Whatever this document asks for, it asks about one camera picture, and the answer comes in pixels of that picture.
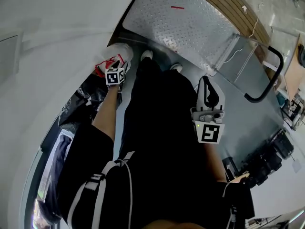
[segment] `white strap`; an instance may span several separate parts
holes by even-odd
[[[91,180],[95,180],[95,181],[88,181],[85,188],[95,191],[98,185],[100,184],[101,177],[102,177],[101,174],[94,174],[91,177]]]
[[[68,218],[67,218],[68,226],[69,226],[70,229],[72,229],[72,216],[73,216],[74,210],[75,210],[78,202],[81,199],[81,193],[84,190],[85,185],[86,185],[86,182],[81,185],[80,189],[78,189],[78,191],[75,195],[75,198],[74,198],[74,200],[71,204],[71,207],[70,207],[70,210],[69,210],[69,213],[68,213]]]
[[[104,167],[104,169],[102,171],[102,174],[104,174],[106,176],[107,173],[111,170],[111,168],[113,168],[114,166],[118,166],[118,165],[119,164],[116,164],[113,161],[109,161],[106,164],[106,166]],[[71,204],[71,207],[70,207],[70,210],[69,210],[69,213],[68,213],[68,218],[67,218],[68,226],[69,226],[70,229],[72,229],[72,217],[73,217],[74,210],[75,210],[78,202],[81,199],[81,194],[82,194],[83,190],[85,189],[86,183],[87,182],[82,184],[81,187],[78,189],[78,191],[75,195],[75,198],[74,198],[74,200]],[[106,189],[106,179],[104,179],[100,183],[99,192],[98,192],[96,202],[95,202],[94,215],[93,215],[93,221],[92,221],[92,228],[95,228],[95,229],[99,228],[100,216],[101,216],[102,204],[103,204],[103,200],[104,200],[105,189]]]
[[[118,166],[119,164],[114,163],[113,161],[109,161],[105,168],[102,171],[102,174],[105,176],[107,173],[111,170],[111,168]],[[95,206],[94,206],[94,214],[93,214],[93,220],[92,220],[92,229],[99,229],[100,226],[100,219],[101,219],[101,211],[102,211],[102,205],[104,201],[104,195],[105,195],[105,189],[106,189],[106,179],[100,182],[99,192],[96,197]]]
[[[128,152],[123,160],[129,160],[129,159],[132,157],[132,155],[133,155],[134,152],[135,152],[135,151]]]
[[[132,222],[132,175],[130,172],[130,169],[128,167],[127,162],[125,162],[124,160],[118,159],[119,161],[121,161],[123,164],[126,165],[127,170],[128,170],[128,175],[129,175],[129,185],[130,185],[130,207],[129,207],[129,217],[128,217],[128,229],[131,229],[131,222]]]
[[[227,183],[227,185],[225,185],[225,188],[224,188],[224,193],[223,193],[223,198],[224,198],[224,196],[225,196],[225,191],[226,191],[227,187],[229,186],[229,184],[231,184],[231,183],[230,183],[230,182],[228,182],[228,183]]]

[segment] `leg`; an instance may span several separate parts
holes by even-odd
[[[128,152],[134,151],[134,146],[130,146],[129,142],[137,134],[140,135],[142,117],[150,112],[148,109],[152,107],[152,99],[158,96],[161,69],[155,61],[145,57],[139,64],[136,76],[131,101],[125,111],[119,158],[124,158]]]
[[[153,90],[155,82],[160,77],[160,73],[161,69],[154,60],[148,57],[144,58],[137,70],[137,77],[132,89],[132,98],[143,97]]]
[[[183,105],[188,110],[196,106],[196,91],[191,82],[177,70],[164,71],[162,85],[165,100],[169,102],[169,106],[174,108],[177,105]]]

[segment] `shoe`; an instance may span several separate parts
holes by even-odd
[[[176,70],[178,71],[179,73],[181,72],[182,70],[182,65],[180,63],[175,63],[171,66],[170,70]]]
[[[142,61],[144,58],[153,59],[153,53],[152,53],[152,51],[146,50],[144,53],[142,53],[142,55],[141,55],[141,61]]]

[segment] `white wire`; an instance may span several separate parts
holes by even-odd
[[[229,60],[224,61],[224,63],[228,63],[228,62],[235,56],[235,54],[236,54],[237,52],[240,52],[241,50],[236,50],[236,51],[234,52],[234,54],[232,55],[232,57],[231,57]]]
[[[261,6],[265,6],[264,1],[265,1],[265,0],[263,0],[263,1],[258,5],[258,12],[261,11]],[[259,14],[258,14],[258,16],[257,16],[257,20],[256,20],[256,23],[255,23],[255,25],[254,25],[252,34],[251,34],[251,36],[249,36],[249,38],[252,37],[252,36],[254,35],[254,31],[255,31],[256,25],[257,25],[257,23],[258,23],[258,19],[259,19]],[[232,57],[231,57],[229,60],[224,61],[224,63],[228,63],[228,62],[235,56],[235,54],[236,54],[237,52],[240,52],[241,50],[236,50],[236,51],[234,52],[234,54],[232,55]]]
[[[130,185],[130,208],[129,208],[129,217],[128,217],[128,229],[131,229],[131,220],[132,220],[132,175],[130,173],[130,169],[128,167],[128,164],[124,160],[121,160],[121,159],[117,159],[117,160],[123,162],[128,169],[129,185]]]
[[[257,11],[257,12],[259,12],[259,13],[261,12],[261,7],[260,7],[260,6],[265,6],[264,1],[265,1],[265,0],[263,0],[263,1],[258,5],[258,11]],[[252,37],[252,36],[254,35],[254,31],[255,31],[256,25],[257,25],[257,23],[258,23],[258,19],[259,19],[259,14],[258,14],[258,16],[257,16],[257,20],[256,20],[256,23],[255,23],[255,25],[254,25],[252,34],[251,34],[251,36],[249,36],[249,38]]]
[[[227,187],[229,186],[229,182],[227,183],[227,185],[225,185],[225,188],[224,188],[224,193],[223,193],[223,198],[224,198],[224,195],[225,195],[225,191],[226,191],[226,189],[227,189]]]
[[[231,212],[231,210],[230,210],[230,218],[229,218],[229,221],[228,221],[228,224],[227,224],[226,229],[229,229],[230,223],[231,223],[231,221],[232,221],[232,217],[233,217],[233,215],[232,215],[232,212]]]

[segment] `metal ramp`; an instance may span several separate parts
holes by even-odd
[[[135,0],[123,27],[203,70],[219,69],[239,31],[206,0]]]

